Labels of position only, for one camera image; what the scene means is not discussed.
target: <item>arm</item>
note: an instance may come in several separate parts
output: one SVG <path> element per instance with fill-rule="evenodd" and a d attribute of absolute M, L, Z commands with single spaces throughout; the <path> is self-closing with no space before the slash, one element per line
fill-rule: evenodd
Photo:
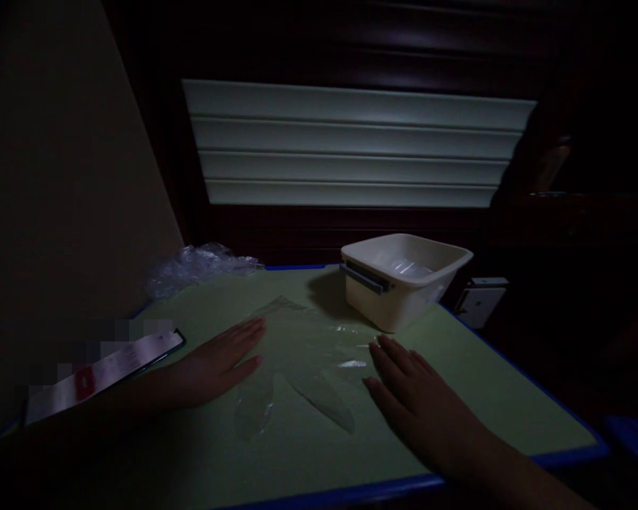
<path fill-rule="evenodd" d="M 265 333 L 254 319 L 159 368 L 0 440 L 0 492 L 44 495 L 100 447 L 161 412 L 196 407 L 253 373 L 260 356 L 237 366 Z M 5 492 L 5 485 L 11 492 Z"/>
<path fill-rule="evenodd" d="M 383 379 L 364 384 L 421 462 L 512 509 L 593 507 L 489 431 L 430 364 L 385 335 L 369 346 Z"/>

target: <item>light green tabletop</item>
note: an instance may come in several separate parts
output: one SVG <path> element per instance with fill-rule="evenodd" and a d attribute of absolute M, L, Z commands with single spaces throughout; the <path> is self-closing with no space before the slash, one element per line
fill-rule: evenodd
<path fill-rule="evenodd" d="M 345 302 L 345 277 L 336 266 L 224 275 L 154 303 L 137 324 L 175 321 L 187 345 L 161 364 L 173 363 L 280 295 L 359 332 L 360 338 L 379 333 Z M 135 329 L 140 335 L 141 327 Z M 583 425 L 439 305 L 431 305 L 396 338 L 426 357 L 492 431 L 523 453 L 596 444 Z M 274 345 L 265 341 L 259 349 L 267 363 Z M 313 365 L 306 356 L 299 363 Z M 375 375 L 371 364 L 360 370 Z M 248 439 L 237 434 L 234 389 L 199 409 L 161 416 L 124 438 L 69 487 L 60 503 L 71 504 L 71 497 L 80 505 L 85 494 L 84 502 L 96 508 L 212 509 L 427 472 L 388 429 L 362 385 L 329 370 L 318 372 L 352 415 L 352 433 L 277 373 L 273 412 L 263 433 Z"/>

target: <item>basket handle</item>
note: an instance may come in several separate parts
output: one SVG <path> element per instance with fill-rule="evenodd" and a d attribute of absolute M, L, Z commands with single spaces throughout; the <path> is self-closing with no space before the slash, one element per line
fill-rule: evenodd
<path fill-rule="evenodd" d="M 370 279 L 354 269 L 347 267 L 347 264 L 340 264 L 340 270 L 353 280 L 361 283 L 364 287 L 374 291 L 378 295 L 383 295 L 390 290 L 390 285 L 384 287 L 382 284 Z"/>

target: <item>white plastic basket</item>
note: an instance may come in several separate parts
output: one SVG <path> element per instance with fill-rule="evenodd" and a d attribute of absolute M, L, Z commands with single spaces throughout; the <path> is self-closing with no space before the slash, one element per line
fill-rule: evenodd
<path fill-rule="evenodd" d="M 390 234 L 340 251 L 347 302 L 378 328 L 396 333 L 439 301 L 471 251 L 409 234 Z"/>

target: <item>table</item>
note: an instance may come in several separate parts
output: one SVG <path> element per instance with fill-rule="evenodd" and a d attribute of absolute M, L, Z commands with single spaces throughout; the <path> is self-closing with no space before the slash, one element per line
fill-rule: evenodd
<path fill-rule="evenodd" d="M 280 295 L 378 334 L 345 302 L 344 278 L 337 266 L 224 275 L 151 304 L 135 321 L 173 319 L 187 338 L 159 366 Z M 134 330 L 140 334 L 141 328 Z M 396 338 L 426 357 L 484 424 L 539 464 L 607 454 L 594 431 L 441 305 L 431 305 Z M 277 375 L 274 414 L 262 435 L 250 441 L 236 435 L 236 391 L 230 391 L 201 408 L 161 416 L 124 438 L 111 458 L 89 466 L 85 479 L 68 487 L 61 503 L 75 500 L 79 506 L 85 494 L 85 506 L 96 508 L 298 509 L 366 502 L 443 483 L 391 433 L 364 387 L 325 377 L 354 415 L 352 435 Z"/>

